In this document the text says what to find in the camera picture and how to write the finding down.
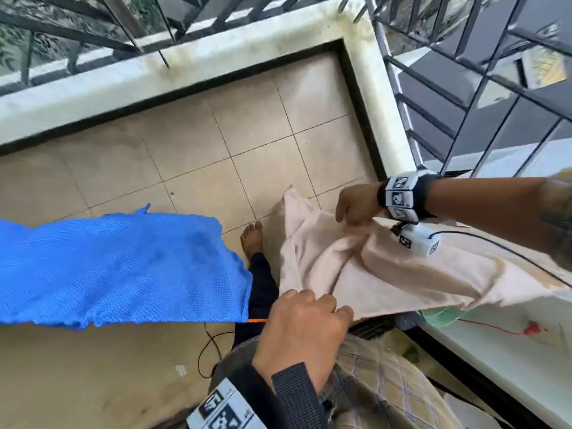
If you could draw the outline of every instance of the person's left hand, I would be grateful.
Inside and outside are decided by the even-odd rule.
[[[314,389],[320,392],[332,372],[354,311],[336,310],[332,295],[316,296],[309,289],[288,290],[276,300],[262,330],[252,366],[273,388],[272,375],[305,363]]]

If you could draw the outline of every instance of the black wire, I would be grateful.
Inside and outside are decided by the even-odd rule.
[[[198,354],[197,370],[198,370],[198,374],[201,375],[204,379],[210,379],[210,378],[212,378],[212,374],[210,376],[205,376],[201,373],[201,357],[203,355],[203,352],[205,352],[206,347],[209,346],[212,342],[212,343],[214,343],[214,347],[216,348],[216,352],[218,353],[218,361],[219,362],[222,361],[223,360],[223,354],[220,353],[220,349],[217,345],[215,338],[218,336],[225,335],[225,334],[233,334],[234,331],[225,331],[224,333],[218,333],[218,334],[215,334],[214,336],[212,336],[211,333],[209,333],[209,331],[206,328],[206,322],[203,323],[203,326],[204,326],[206,335],[209,336],[209,341],[206,342],[206,345],[204,346],[203,350]]]
[[[540,269],[540,270],[546,272],[550,277],[554,278],[555,280],[558,280],[558,281],[561,282],[561,283],[564,283],[564,284],[565,284],[566,286],[568,286],[569,288],[572,288],[572,284],[570,284],[570,283],[568,283],[568,282],[562,280],[562,279],[561,279],[560,277],[558,277],[556,274],[551,273],[551,272],[548,271],[546,268],[543,268],[542,266],[540,266],[539,264],[537,264],[535,261],[533,261],[533,260],[529,259],[528,257],[523,256],[522,254],[515,252],[514,250],[510,249],[509,247],[506,247],[506,246],[504,246],[504,245],[502,245],[502,244],[499,244],[499,243],[497,243],[497,242],[495,242],[495,241],[493,241],[493,240],[491,240],[491,239],[489,239],[489,238],[485,238],[484,236],[480,236],[480,235],[477,235],[477,234],[474,234],[474,233],[469,233],[468,231],[441,230],[441,231],[436,231],[436,232],[434,232],[434,233],[431,233],[431,234],[429,235],[429,239],[432,239],[436,234],[440,234],[440,233],[465,234],[465,235],[468,235],[468,236],[472,236],[472,237],[475,237],[475,238],[482,239],[483,241],[490,242],[491,244],[494,244],[494,245],[496,245],[497,247],[503,248],[503,249],[505,249],[506,251],[511,252],[512,254],[514,254],[514,255],[520,257],[521,259],[526,260],[527,262],[529,262],[529,263],[533,264],[534,266],[536,266],[538,269]]]

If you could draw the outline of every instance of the pink fabric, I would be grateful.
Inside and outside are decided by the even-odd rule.
[[[291,188],[283,202],[280,293],[331,293],[339,307],[354,309],[355,319],[448,305],[516,304],[558,289],[511,261],[469,252],[447,238],[429,259],[413,257],[391,233],[394,221],[377,218],[369,226],[350,228]]]

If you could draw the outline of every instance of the person's right hand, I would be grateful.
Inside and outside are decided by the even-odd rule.
[[[341,190],[336,207],[336,221],[358,225],[368,223],[382,208],[377,202],[377,191],[384,182],[348,186]]]
[[[272,375],[304,363],[319,393],[332,372],[336,354],[346,337],[354,311],[336,310],[336,299],[304,289],[291,289],[276,300],[260,335],[252,367],[273,388]]]

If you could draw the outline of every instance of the black metal railing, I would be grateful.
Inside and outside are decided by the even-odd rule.
[[[458,143],[459,133],[463,129],[464,125],[467,122],[469,115],[473,114],[476,111],[477,104],[479,99],[482,96],[483,91],[485,90],[487,84],[489,82],[496,83],[508,89],[511,93],[515,95],[514,101],[511,103],[510,108],[506,115],[502,118],[500,125],[495,130],[494,135],[490,139],[490,141],[482,150],[482,155],[478,159],[478,162],[474,166],[472,170],[471,177],[476,177],[480,170],[482,169],[483,165],[486,163],[487,159],[490,157],[491,151],[494,149],[495,145],[497,144],[499,133],[503,129],[503,127],[507,124],[509,119],[513,114],[513,109],[516,107],[517,103],[520,100],[527,100],[534,105],[548,111],[549,113],[556,116],[556,121],[552,123],[545,133],[540,139],[538,139],[537,145],[534,147],[534,150],[530,154],[530,156],[520,165],[518,170],[513,174],[513,176],[517,177],[523,174],[526,168],[533,162],[533,160],[538,156],[538,154],[543,150],[543,148],[547,145],[549,140],[553,137],[554,132],[561,126],[563,121],[572,122],[572,108],[564,108],[558,103],[554,102],[554,100],[548,100],[545,97],[542,97],[541,94],[534,93],[533,90],[530,90],[527,87],[524,87],[520,84],[511,81],[501,75],[493,73],[497,63],[503,57],[507,57],[509,55],[514,54],[518,51],[523,51],[524,49],[531,48],[533,46],[541,46],[552,51],[556,51],[561,56],[564,57],[572,57],[572,46],[567,43],[560,42],[554,38],[549,32],[539,32],[539,33],[532,33],[522,27],[517,26],[517,21],[519,15],[521,14],[523,7],[527,0],[515,0],[514,6],[512,11],[510,12],[509,19],[502,30],[500,38],[495,45],[495,48],[492,52],[492,57],[484,60],[480,63],[475,63],[470,61],[468,58],[463,56],[463,53],[467,49],[467,44],[471,33],[475,27],[477,18],[479,16],[479,12],[483,6],[483,3],[487,0],[472,0],[472,6],[470,12],[466,17],[463,19],[464,28],[461,33],[461,37],[459,39],[458,44],[456,45],[456,49],[454,51],[447,51],[442,48],[439,44],[439,37],[440,32],[442,31],[442,24],[445,20],[445,13],[447,10],[447,6],[451,0],[438,0],[439,7],[438,11],[435,15],[435,22],[433,23],[433,29],[431,32],[425,33],[423,36],[421,33],[415,30],[416,25],[418,25],[419,20],[419,9],[423,0],[412,0],[410,3],[411,5],[411,13],[408,21],[403,23],[403,26],[399,26],[396,24],[397,13],[399,12],[399,3],[403,0],[367,0],[367,2],[371,2],[373,6],[368,6],[369,11],[371,13],[371,19],[374,24],[379,26],[382,25],[384,30],[382,32],[390,31],[397,33],[397,35],[402,36],[403,38],[407,39],[408,41],[412,42],[416,48],[417,47],[425,47],[430,51],[438,54],[441,57],[449,60],[450,62],[454,62],[462,68],[466,69],[467,71],[473,72],[474,74],[481,77],[479,84],[476,88],[476,92],[470,97],[468,102],[459,96],[456,96],[454,93],[450,92],[449,90],[445,89],[443,86],[437,84],[436,82],[432,81],[430,78],[427,78],[426,75],[416,71],[410,66],[406,66],[404,63],[401,63],[396,56],[391,54],[390,49],[388,48],[387,43],[383,36],[378,35],[377,38],[380,41],[380,48],[382,50],[384,60],[386,62],[386,69],[390,76],[390,81],[392,88],[394,89],[395,99],[397,101],[404,125],[405,131],[410,139],[410,144],[412,146],[412,151],[414,153],[414,158],[416,164],[422,164],[422,158],[419,154],[419,146],[421,145],[431,156],[433,156],[436,160],[442,163],[442,167],[440,169],[441,174],[445,174],[447,169],[451,163],[452,158],[454,157],[455,147]],[[507,40],[517,38],[520,42],[516,45],[511,45],[507,47]],[[452,103],[456,107],[460,108],[464,115],[461,118],[460,125],[457,129],[450,128],[445,122],[440,120],[435,115],[432,115],[426,108],[422,107],[415,99],[411,96],[406,96],[400,86],[399,79],[395,74],[393,68],[390,65],[395,66],[395,68],[403,71],[405,75],[414,78],[422,85],[426,86],[434,93],[437,93],[442,98],[446,99],[448,102]],[[443,151],[439,151],[435,145],[429,141],[427,138],[424,138],[421,134],[419,134],[412,126],[410,121],[410,116],[408,110],[411,109],[416,112],[419,116],[421,116],[425,121],[433,125],[439,131],[444,133],[447,137],[451,140],[451,145],[444,153]]]
[[[22,57],[19,61],[19,80],[9,84],[0,86],[0,96],[22,90],[27,87],[37,86],[44,84],[55,79],[65,78],[71,75],[76,75],[85,71],[96,69],[107,64],[115,63],[117,61],[125,60],[130,57],[137,57],[143,54],[158,52],[166,68],[169,68],[168,61],[163,57],[161,50],[170,46],[181,43],[191,42],[209,35],[219,33],[228,29],[241,27],[255,21],[261,21],[273,16],[280,15],[289,11],[299,8],[310,6],[325,0],[283,0],[280,6],[274,8],[267,8],[273,0],[254,0],[250,12],[237,19],[229,20],[229,17],[237,10],[239,5],[244,0],[228,0],[226,5],[223,6],[220,13],[214,18],[214,21],[209,27],[198,29],[189,32],[191,26],[204,12],[205,7],[213,0],[183,0],[188,3],[188,11],[184,15],[182,21],[176,21],[168,18],[161,8],[159,0],[152,0],[154,8],[160,14],[162,22],[164,23],[163,30],[168,30],[169,38],[163,39],[159,42],[152,42],[146,45],[139,45],[137,38],[141,37],[141,33],[129,27],[129,21],[120,18],[117,14],[117,3],[121,0],[111,0],[115,6],[111,5],[110,0],[30,0],[37,2],[40,5],[55,6],[68,13],[80,15],[82,18],[88,18],[89,21],[97,21],[105,24],[113,24],[113,26],[120,27],[124,33],[125,39],[118,39],[117,36],[106,36],[101,34],[94,34],[82,30],[81,27],[71,28],[54,24],[50,21],[39,20],[30,17],[30,15],[19,14],[18,9],[7,11],[4,9],[3,4],[0,3],[0,27],[10,27],[17,30],[25,30],[29,32],[29,38],[25,41],[24,48],[22,48]],[[137,29],[143,29],[134,17],[129,18],[132,22],[135,21]],[[65,55],[68,59],[67,66],[64,69],[59,69],[52,72],[43,72],[31,78],[30,65],[34,51],[37,50],[35,45],[40,35],[54,36],[55,38],[68,39],[75,42],[71,45],[68,53]],[[85,48],[91,47],[106,47],[113,49],[111,56],[102,57],[96,60],[78,64],[78,58]]]

